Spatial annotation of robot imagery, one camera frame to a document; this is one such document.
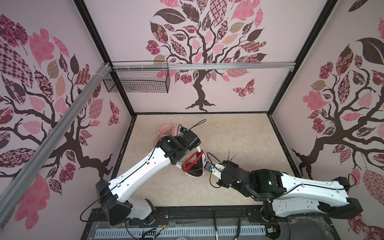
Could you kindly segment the pink headphones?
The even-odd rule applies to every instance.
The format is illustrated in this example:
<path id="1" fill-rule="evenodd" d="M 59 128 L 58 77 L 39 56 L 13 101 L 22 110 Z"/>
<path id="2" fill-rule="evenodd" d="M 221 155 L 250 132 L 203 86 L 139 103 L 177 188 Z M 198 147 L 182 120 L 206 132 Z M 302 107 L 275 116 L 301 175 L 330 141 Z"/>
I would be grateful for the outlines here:
<path id="1" fill-rule="evenodd" d="M 156 137 L 153 141 L 153 147 L 155 147 L 158 143 L 158 141 L 166 136 L 173 136 L 176 137 L 179 134 L 180 131 L 180 124 L 178 123 L 178 119 L 181 119 L 182 117 L 174 118 L 171 123 L 164 125 L 161 127 L 160 130 L 156 132 Z"/>

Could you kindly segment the white black headphones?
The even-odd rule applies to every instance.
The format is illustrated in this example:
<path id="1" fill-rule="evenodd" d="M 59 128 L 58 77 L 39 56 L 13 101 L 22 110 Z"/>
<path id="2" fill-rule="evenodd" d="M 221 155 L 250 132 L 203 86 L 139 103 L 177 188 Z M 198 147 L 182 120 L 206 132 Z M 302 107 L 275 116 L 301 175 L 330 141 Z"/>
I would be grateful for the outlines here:
<path id="1" fill-rule="evenodd" d="M 197 147 L 196 149 L 197 151 L 181 165 L 182 171 L 190 179 L 198 179 L 205 174 L 204 167 L 207 163 L 206 154 L 200 147 Z"/>

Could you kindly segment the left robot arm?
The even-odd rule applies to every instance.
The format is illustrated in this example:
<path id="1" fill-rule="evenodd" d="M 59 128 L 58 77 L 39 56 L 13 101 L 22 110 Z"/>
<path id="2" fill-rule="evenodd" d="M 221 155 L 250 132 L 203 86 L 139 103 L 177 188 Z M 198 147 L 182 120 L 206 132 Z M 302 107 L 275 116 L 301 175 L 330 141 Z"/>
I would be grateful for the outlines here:
<path id="1" fill-rule="evenodd" d="M 109 224 L 118 225 L 126 219 L 151 223 L 156 208 L 150 200 L 137 200 L 132 194 L 161 169 L 181 162 L 193 149 L 199 150 L 200 144 L 201 140 L 191 130 L 176 137 L 162 137 L 147 156 L 124 174 L 110 181 L 100 180 L 96 184 L 98 202 Z"/>

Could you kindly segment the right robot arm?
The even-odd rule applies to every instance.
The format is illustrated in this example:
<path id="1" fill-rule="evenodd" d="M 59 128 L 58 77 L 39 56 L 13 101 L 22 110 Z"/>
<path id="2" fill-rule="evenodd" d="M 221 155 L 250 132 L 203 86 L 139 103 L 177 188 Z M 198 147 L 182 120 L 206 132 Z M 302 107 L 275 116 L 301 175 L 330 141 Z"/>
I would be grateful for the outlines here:
<path id="1" fill-rule="evenodd" d="M 208 162 L 205 169 L 218 178 L 220 187 L 232 188 L 261 202 L 261 215 L 266 221 L 315 213 L 352 219 L 363 212 L 359 200 L 348 196 L 352 184 L 345 177 L 322 182 L 268 169 L 248 172 L 231 161 Z"/>

